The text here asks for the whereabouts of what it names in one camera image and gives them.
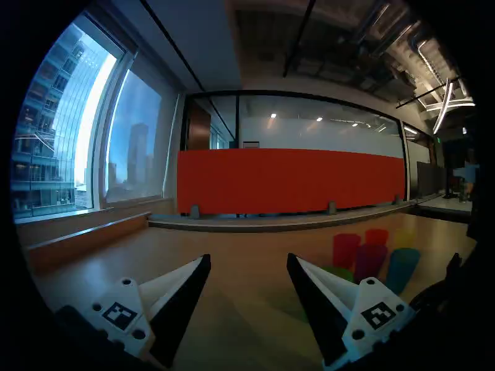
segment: glass partition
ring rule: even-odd
[[[403,158],[397,121],[342,104],[287,96],[239,97],[240,144]]]

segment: window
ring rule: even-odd
[[[92,160],[88,153],[93,120],[115,65],[124,55],[115,44],[108,41],[103,46],[101,40],[110,39],[85,17],[79,17],[55,42],[33,77],[26,99],[39,101],[42,110],[26,101],[16,126],[11,177],[16,218],[93,205],[85,188]],[[87,63],[72,61],[70,50],[75,58],[90,51],[85,57]],[[57,75],[58,69],[71,76]],[[44,85],[47,79],[51,79],[51,86]]]
[[[51,130],[52,124],[53,124],[53,118],[42,114],[40,118],[40,125],[38,126],[38,130],[41,130],[43,132],[49,132]]]
[[[38,110],[31,106],[24,105],[20,111],[19,123],[33,124],[35,122]]]
[[[47,92],[48,88],[38,82],[33,82],[29,88],[27,96],[37,101],[43,101]]]
[[[50,111],[56,111],[58,106],[58,101],[55,101],[53,98],[49,98],[45,102],[45,108]]]
[[[68,74],[71,74],[75,69],[75,63],[72,62],[70,59],[66,60],[64,63],[64,66],[62,67],[62,70],[66,71]]]
[[[48,57],[58,63],[64,63],[69,53],[59,44],[55,43],[48,53]]]
[[[67,46],[74,46],[83,36],[83,33],[74,25],[70,25],[60,36],[60,42]]]
[[[84,53],[84,48],[82,45],[77,45],[74,50],[72,50],[72,55],[76,58],[79,59],[81,58],[82,54]]]
[[[62,77],[62,76],[58,75],[57,78],[55,79],[55,82],[53,83],[53,87],[55,89],[60,90],[61,92],[63,92],[64,89],[67,86],[67,82],[68,82],[68,79],[66,79],[65,77]]]
[[[55,75],[58,72],[58,68],[52,65],[52,63],[48,61],[44,61],[41,63],[40,70],[38,71],[38,75],[43,77],[46,80],[53,80]]]
[[[121,86],[108,134],[107,203],[161,196],[178,91],[138,54]]]

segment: black frame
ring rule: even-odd
[[[234,141],[236,144],[236,148],[239,148],[239,132],[240,132],[240,130],[239,130],[239,97],[240,96],[246,96],[246,95],[285,96],[285,97],[289,97],[289,98],[302,98],[302,99],[323,101],[323,102],[327,102],[327,103],[340,104],[342,106],[360,109],[362,111],[377,114],[377,115],[380,115],[386,119],[394,121],[397,124],[399,138],[402,141],[402,155],[404,158],[404,198],[403,198],[403,201],[407,200],[407,192],[408,192],[408,188],[409,188],[409,183],[408,183],[408,179],[407,179],[407,166],[408,165],[406,164],[407,149],[406,149],[405,139],[402,135],[402,125],[400,123],[400,120],[395,118],[395,117],[392,117],[388,114],[377,111],[376,109],[361,106],[360,104],[347,102],[347,101],[340,100],[337,98],[330,98],[328,96],[308,94],[308,93],[299,93],[299,92],[286,92],[283,90],[260,90],[260,89],[217,90],[214,92],[202,92],[202,93],[194,93],[194,94],[186,95],[185,100],[184,100],[184,109],[183,109],[183,116],[182,116],[180,150],[181,151],[187,150],[187,146],[186,146],[187,133],[189,133],[189,118],[188,118],[187,112],[189,110],[190,102],[194,99],[203,99],[203,98],[207,98],[211,101],[211,97],[213,97],[213,96],[235,96],[236,97],[236,130],[235,130],[236,136],[234,138]]]

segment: orange wall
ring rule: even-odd
[[[289,213],[404,197],[404,160],[363,153],[231,149],[179,152],[180,213]]]

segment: exposed ceiling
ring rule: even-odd
[[[200,91],[140,1],[111,1],[186,91]],[[393,107],[458,76],[402,0],[316,0],[304,27],[311,0],[147,1],[206,90],[242,88],[247,69],[280,77],[286,71],[359,89]],[[468,97],[460,82],[451,99]],[[422,122],[435,122],[440,109],[425,105],[441,106],[445,93],[439,88],[411,103],[422,112]],[[233,132],[232,97],[212,101]]]
[[[420,95],[457,72],[401,0],[232,0],[243,60],[364,90],[391,102]],[[442,101],[443,89],[422,103]],[[454,96],[463,98],[460,85]]]

